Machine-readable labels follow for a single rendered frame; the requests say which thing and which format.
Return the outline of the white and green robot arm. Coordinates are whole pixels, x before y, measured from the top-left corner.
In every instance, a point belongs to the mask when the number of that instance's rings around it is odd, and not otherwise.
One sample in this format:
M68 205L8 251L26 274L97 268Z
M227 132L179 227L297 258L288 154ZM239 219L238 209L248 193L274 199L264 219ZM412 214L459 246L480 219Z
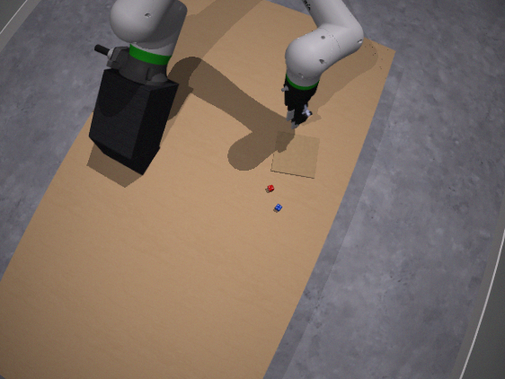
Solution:
M364 39L361 25L342 0L302 2L317 29L288 45L285 53L288 68L281 89L299 100L312 97L319 75L355 53ZM107 67L119 69L131 81L166 85L167 65L186 14L187 7L179 0L117 0L111 8L111 29L130 47L108 49L97 44L94 50L107 56Z

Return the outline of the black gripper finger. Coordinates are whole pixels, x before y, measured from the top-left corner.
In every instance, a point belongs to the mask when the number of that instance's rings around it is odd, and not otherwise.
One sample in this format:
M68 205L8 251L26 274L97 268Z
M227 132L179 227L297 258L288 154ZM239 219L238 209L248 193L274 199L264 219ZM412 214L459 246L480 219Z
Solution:
M288 97L287 97L287 91L285 91L285 105L288 106L288 113L287 113L287 118L286 121L291 120L294 118L294 102L292 102Z
M292 124L291 124L292 129L298 127L299 124L305 122L307 120L306 117L313 115L312 111L309 111L309 109L306 107L306 105L305 105L304 109L299 109L297 107L297 103L294 103L294 109L297 111L294 112L294 118L292 119ZM306 118L306 119L304 119L304 118Z

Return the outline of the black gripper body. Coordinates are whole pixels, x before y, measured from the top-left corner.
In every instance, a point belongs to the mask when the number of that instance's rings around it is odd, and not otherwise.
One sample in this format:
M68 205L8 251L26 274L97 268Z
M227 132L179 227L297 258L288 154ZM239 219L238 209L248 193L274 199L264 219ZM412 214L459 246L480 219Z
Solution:
M295 99L295 98L291 97L288 93L287 93L287 97L288 97L288 98L289 98L292 102L297 103L297 107L298 107L299 109L304 109L304 108L305 108L305 105L306 105L306 107L308 107L308 102L309 102L309 100L311 99L311 97L310 97L310 98L305 99L305 100L298 100L298 99Z

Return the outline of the tan square mat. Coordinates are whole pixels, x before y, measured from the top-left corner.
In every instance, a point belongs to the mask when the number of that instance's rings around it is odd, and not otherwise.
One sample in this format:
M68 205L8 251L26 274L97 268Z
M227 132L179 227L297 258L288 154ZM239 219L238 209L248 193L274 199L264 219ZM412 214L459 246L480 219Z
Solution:
M278 131L271 170L314 178L319 140Z

